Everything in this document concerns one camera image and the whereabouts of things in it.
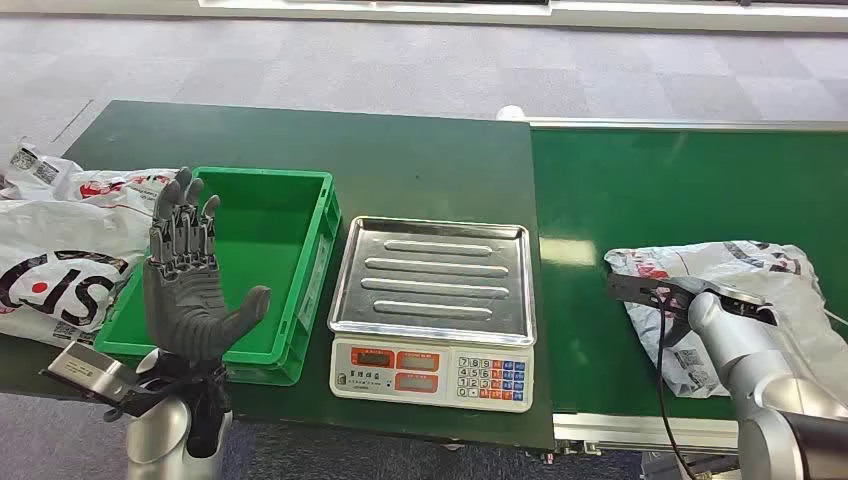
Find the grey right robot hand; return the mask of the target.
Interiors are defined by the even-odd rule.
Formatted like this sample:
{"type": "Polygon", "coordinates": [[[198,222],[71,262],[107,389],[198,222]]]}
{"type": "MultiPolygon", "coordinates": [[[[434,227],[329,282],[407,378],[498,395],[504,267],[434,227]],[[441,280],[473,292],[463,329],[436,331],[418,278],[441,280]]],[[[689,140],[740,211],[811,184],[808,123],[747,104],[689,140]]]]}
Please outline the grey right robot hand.
{"type": "Polygon", "coordinates": [[[664,329],[661,345],[671,347],[679,343],[691,331],[688,309],[695,294],[680,285],[665,281],[658,284],[655,293],[661,319],[671,318],[670,326],[664,329]]]}

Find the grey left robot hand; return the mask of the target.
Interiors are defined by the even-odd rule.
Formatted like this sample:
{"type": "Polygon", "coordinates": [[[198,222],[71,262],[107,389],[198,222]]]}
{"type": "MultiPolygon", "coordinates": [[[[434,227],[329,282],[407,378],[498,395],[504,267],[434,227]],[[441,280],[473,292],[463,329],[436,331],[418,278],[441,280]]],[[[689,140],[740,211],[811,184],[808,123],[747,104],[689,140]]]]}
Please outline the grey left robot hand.
{"type": "Polygon", "coordinates": [[[153,344],[191,362],[219,361],[266,315],[272,290],[251,288],[228,307],[216,256],[220,198],[199,202],[205,184],[181,168],[156,198],[143,263],[145,322],[153,344]]]}

